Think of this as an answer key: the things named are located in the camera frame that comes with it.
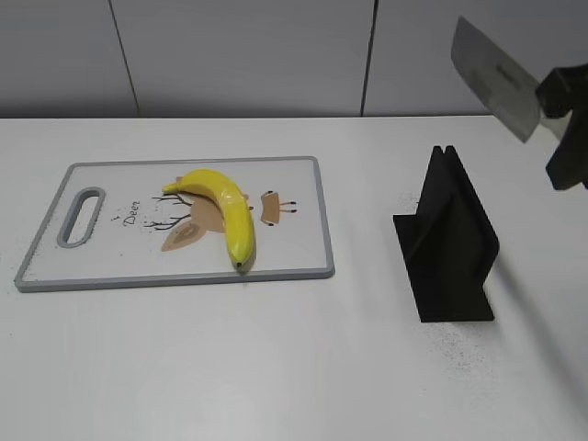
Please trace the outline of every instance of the knife holder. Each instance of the knife holder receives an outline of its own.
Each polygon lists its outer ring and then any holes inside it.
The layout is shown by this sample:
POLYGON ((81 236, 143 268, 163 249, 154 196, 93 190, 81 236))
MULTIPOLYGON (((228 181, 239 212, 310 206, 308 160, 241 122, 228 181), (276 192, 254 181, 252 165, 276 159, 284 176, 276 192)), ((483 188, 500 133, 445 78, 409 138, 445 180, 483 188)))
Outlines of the knife holder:
POLYGON ((433 149, 416 213, 393 219, 421 322, 494 320, 482 285, 498 238, 453 146, 433 149))

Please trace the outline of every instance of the yellow banana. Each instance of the yellow banana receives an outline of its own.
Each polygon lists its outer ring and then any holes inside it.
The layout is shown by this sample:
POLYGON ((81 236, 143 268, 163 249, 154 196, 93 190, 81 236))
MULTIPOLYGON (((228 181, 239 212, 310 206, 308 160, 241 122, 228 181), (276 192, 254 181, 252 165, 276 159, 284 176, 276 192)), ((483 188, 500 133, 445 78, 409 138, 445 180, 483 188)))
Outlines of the yellow banana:
POLYGON ((224 218, 229 255, 237 269, 243 270, 254 252, 255 234, 249 204, 239 187, 228 176, 202 168, 164 187, 165 194, 181 191, 205 196, 217 204, 224 218))

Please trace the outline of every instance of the deer illustration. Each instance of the deer illustration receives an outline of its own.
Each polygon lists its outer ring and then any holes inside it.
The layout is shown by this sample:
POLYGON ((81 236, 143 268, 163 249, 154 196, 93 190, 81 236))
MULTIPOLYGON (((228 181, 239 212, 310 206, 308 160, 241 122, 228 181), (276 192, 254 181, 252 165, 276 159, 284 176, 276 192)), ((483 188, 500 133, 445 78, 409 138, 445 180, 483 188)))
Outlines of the deer illustration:
POLYGON ((293 200, 280 202, 279 193, 273 190, 266 191, 261 196, 261 203, 264 207, 261 222, 270 227, 279 224, 279 213, 295 213, 297 211, 296 209, 282 209, 285 205, 296 205, 296 202, 293 200))
MULTIPOLYGON (((167 222, 149 222, 144 226, 158 232, 171 230, 162 245, 162 251, 173 251, 197 242, 206 232, 224 232, 224 220, 221 210, 210 199, 199 195, 182 194, 155 197, 158 202, 173 201, 173 205, 190 207, 184 216, 171 217, 167 222)), ((296 209, 282 209, 285 205, 297 205, 296 202, 281 202, 279 194, 272 190, 266 191, 261 197, 264 207, 261 222, 270 227, 279 223, 281 212, 295 213, 296 209)))

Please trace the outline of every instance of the white tabletop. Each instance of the white tabletop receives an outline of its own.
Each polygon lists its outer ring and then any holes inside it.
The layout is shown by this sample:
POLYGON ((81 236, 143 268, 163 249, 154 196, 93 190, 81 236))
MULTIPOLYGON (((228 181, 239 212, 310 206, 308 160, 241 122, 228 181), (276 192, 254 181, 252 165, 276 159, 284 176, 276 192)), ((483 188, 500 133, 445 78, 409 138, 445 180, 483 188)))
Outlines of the white tabletop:
POLYGON ((584 440, 588 192, 491 117, 0 121, 0 439, 584 440), (501 252, 495 322, 421 324, 392 225, 453 144, 501 252), (314 155, 326 280, 20 294, 74 162, 314 155))

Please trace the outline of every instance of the white cutting board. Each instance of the white cutting board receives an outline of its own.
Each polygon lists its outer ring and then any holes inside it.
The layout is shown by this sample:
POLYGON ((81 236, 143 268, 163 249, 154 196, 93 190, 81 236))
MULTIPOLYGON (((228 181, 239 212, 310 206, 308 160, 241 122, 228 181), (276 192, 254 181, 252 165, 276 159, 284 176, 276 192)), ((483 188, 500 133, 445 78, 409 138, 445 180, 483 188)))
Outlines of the white cutting board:
POLYGON ((68 169, 16 284, 29 292, 333 273, 320 171, 313 157, 90 163, 68 169), (159 199, 162 186, 197 168, 224 173, 249 197, 256 257, 244 275, 233 270, 219 213, 206 199, 159 199), (76 195, 88 188, 103 190, 103 203, 87 241, 68 246, 58 238, 76 195))

